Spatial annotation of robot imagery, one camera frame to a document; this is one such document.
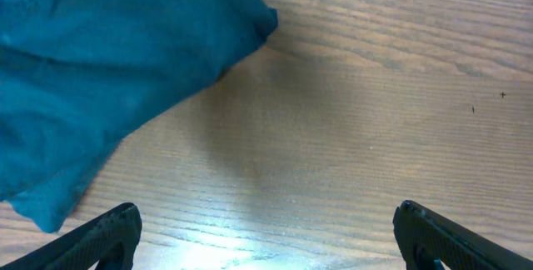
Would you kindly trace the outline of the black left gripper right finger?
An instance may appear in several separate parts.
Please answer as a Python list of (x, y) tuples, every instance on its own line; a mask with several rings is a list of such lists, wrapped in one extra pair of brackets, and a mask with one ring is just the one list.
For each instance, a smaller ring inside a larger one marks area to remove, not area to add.
[(532, 270), (532, 261), (412, 200), (396, 208), (393, 232), (407, 270)]

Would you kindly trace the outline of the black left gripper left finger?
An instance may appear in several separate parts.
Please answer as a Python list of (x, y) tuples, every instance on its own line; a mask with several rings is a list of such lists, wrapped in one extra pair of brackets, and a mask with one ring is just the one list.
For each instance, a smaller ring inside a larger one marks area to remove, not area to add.
[(1, 270), (131, 270), (141, 232), (137, 206), (125, 202)]

